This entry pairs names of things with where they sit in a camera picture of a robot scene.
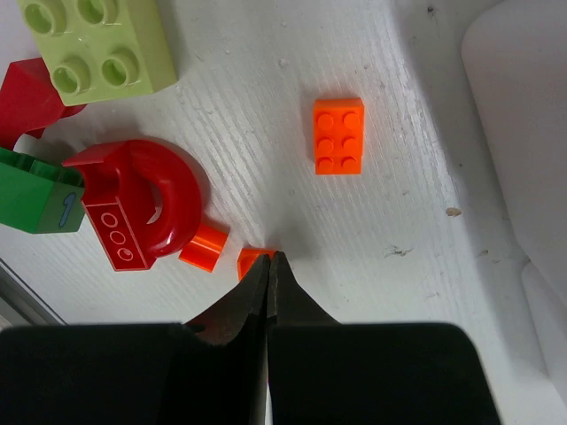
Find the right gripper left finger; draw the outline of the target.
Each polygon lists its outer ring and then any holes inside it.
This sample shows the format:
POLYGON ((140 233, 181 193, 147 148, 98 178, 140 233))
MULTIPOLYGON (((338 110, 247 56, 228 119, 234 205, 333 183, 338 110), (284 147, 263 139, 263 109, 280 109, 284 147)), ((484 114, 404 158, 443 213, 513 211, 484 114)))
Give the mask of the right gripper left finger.
POLYGON ((260 255, 237 286, 187 323, 197 424, 265 422, 269 267, 269 256, 260 255))

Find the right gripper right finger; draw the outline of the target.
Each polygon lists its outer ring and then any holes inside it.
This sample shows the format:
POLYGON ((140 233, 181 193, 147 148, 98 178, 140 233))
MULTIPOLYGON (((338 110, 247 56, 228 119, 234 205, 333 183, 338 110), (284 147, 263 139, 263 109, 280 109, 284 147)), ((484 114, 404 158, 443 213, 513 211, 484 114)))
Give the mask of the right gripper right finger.
POLYGON ((298 284, 286 255, 271 259, 268 278, 268 383, 274 424, 315 421, 310 403, 317 374, 318 332, 336 326, 332 318, 298 284))

